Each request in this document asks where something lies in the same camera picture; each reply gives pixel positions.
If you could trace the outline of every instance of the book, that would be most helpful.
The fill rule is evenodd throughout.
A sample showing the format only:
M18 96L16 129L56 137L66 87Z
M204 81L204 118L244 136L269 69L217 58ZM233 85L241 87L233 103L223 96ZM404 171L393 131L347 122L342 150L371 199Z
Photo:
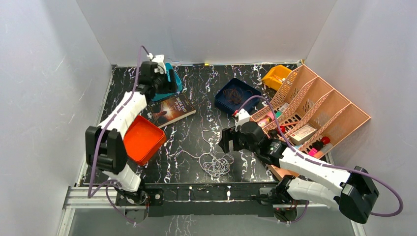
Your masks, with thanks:
M184 93L152 105L149 109L152 113L154 124L158 128L196 113L196 110Z

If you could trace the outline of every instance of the teal object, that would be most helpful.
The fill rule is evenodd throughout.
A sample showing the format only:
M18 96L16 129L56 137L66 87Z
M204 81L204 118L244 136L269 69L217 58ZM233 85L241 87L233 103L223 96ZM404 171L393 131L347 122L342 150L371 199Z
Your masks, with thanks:
M275 113L275 117L276 117L276 118L280 117L281 115L282 115L282 111L277 111L277 112Z
M165 63L165 67L167 68L168 81L171 81L172 78L170 78L168 70L173 69L173 67L169 63ZM175 82L177 83L177 92L179 92L179 91L182 90L182 82L181 82L181 79L179 78L178 74L175 72L175 70L174 70L174 75L175 75ZM168 96L171 96L172 94L175 94L175 92L165 93L165 94L156 94L155 97L152 99L152 102L162 100L162 99L164 99Z

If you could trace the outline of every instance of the small item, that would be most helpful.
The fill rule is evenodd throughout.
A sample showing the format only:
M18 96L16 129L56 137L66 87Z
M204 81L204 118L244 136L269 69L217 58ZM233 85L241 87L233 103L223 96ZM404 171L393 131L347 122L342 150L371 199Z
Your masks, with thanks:
M308 154L310 155L310 156L313 156L314 157L314 155L318 152L318 151L320 151L323 147L324 147L324 145L326 145L326 144L328 144L328 143L330 143L330 139L327 137L327 136L324 136L324 137L322 137L321 139L320 139L320 141L319 140L317 140L317 141L315 141L313 144L312 144L312 149L308 152Z
M267 124L271 123L271 121L274 119L273 116L274 114L272 112L269 112L266 116L264 116L264 118L262 118L262 120L258 121L259 127L263 128Z
M280 125L279 128L281 129L282 133L285 134L285 126Z
M295 121L295 122L290 122L290 123L288 123L287 121L285 122L285 124L282 124L282 126L292 126L292 125L296 125L296 124L298 124L299 123L299 121Z
M277 111L276 113L275 113L275 117L280 117L282 115L282 111Z
M326 154L331 148L333 147L333 144L328 143L326 146L324 146L320 151L318 151L316 154L314 154L313 157L315 158L321 158L324 154Z
M301 145L305 141L307 141L313 134L316 132L316 129L311 127L310 125L306 124L296 132L294 132L290 139L295 145Z
M285 111L285 109L287 109L288 107L289 107L290 105L288 104L288 103L284 103L279 109L278 109L278 111L280 111L280 112L284 112Z

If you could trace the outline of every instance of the yellow bin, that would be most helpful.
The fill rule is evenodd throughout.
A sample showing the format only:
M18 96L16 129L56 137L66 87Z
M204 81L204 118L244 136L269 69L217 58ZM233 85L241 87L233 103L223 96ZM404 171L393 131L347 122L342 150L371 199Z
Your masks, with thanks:
M268 74L266 74L262 81L266 86L278 91L281 87L283 78L286 78L290 74L291 70L283 65L274 66Z

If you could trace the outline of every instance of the red cap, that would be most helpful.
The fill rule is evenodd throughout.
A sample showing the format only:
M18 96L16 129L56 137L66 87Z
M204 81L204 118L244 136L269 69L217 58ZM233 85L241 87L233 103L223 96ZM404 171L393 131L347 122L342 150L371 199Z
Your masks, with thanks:
M324 145L330 143L330 139L327 136L322 137L322 139L320 139L320 141L322 141Z

